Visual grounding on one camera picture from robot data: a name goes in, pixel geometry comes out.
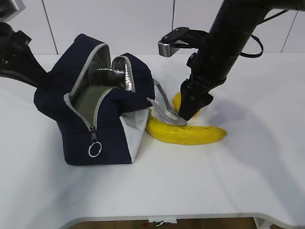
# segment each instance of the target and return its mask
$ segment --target white table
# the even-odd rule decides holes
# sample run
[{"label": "white table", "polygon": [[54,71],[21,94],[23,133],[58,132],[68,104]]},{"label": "white table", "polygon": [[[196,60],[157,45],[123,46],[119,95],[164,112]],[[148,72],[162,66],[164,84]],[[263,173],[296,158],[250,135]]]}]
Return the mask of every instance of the white table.
[{"label": "white table", "polygon": [[[169,98],[189,75],[188,55],[138,57]],[[37,58],[50,70],[58,56]],[[34,88],[1,78],[0,228],[222,217],[305,226],[304,92],[305,54],[240,58],[191,121],[226,129],[223,141],[179,146],[145,133],[132,165],[73,167],[56,123],[32,102]]]}]

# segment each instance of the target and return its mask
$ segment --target metal ring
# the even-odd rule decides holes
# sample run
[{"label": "metal ring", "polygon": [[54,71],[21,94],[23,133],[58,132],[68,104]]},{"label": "metal ring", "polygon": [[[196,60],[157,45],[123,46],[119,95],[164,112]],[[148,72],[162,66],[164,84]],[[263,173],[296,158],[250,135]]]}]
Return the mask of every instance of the metal ring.
[{"label": "metal ring", "polygon": [[[95,144],[99,144],[99,145],[100,145],[100,150],[99,150],[99,152],[97,153],[97,155],[94,155],[94,156],[93,156],[93,155],[91,154],[91,148],[92,148]],[[88,154],[89,154],[90,157],[97,157],[98,155],[100,155],[101,151],[102,151],[102,144],[101,144],[100,142],[94,142],[94,143],[92,143],[91,146],[89,146]]]}]

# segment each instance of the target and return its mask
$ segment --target floor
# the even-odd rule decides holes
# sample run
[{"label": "floor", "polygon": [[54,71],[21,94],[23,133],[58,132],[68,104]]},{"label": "floor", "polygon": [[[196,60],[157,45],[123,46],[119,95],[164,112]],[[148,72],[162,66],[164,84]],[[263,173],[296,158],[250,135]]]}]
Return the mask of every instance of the floor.
[{"label": "floor", "polygon": [[[177,224],[162,225],[163,229],[256,229],[252,218],[237,219],[181,219]],[[70,229],[153,229],[148,221],[83,222]],[[271,229],[280,229],[273,225]]]}]

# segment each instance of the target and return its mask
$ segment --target navy blue lunch bag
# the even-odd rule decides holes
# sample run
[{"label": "navy blue lunch bag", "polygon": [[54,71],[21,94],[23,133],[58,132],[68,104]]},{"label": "navy blue lunch bag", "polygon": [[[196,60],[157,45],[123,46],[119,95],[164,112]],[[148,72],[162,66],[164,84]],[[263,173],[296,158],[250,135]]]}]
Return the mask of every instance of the navy blue lunch bag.
[{"label": "navy blue lunch bag", "polygon": [[37,89],[37,109],[57,122],[69,165],[130,164],[155,99],[151,71],[126,53],[111,63],[109,46],[79,35]]}]

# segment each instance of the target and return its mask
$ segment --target zipper pull ring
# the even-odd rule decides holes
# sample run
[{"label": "zipper pull ring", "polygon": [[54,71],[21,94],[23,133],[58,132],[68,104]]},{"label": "zipper pull ring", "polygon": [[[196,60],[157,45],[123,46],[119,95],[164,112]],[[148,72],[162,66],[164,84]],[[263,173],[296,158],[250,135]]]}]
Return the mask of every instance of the zipper pull ring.
[{"label": "zipper pull ring", "polygon": [[[92,144],[91,146],[89,146],[88,148],[88,154],[90,157],[97,157],[98,155],[100,155],[101,151],[102,151],[102,144],[100,142],[97,141],[97,136],[96,136],[96,129],[95,129],[95,126],[92,125],[90,127],[90,130],[91,130],[91,141],[92,141]],[[98,144],[100,146],[100,149],[98,151],[98,153],[96,155],[92,155],[91,154],[91,148],[95,145],[95,144]]]}]

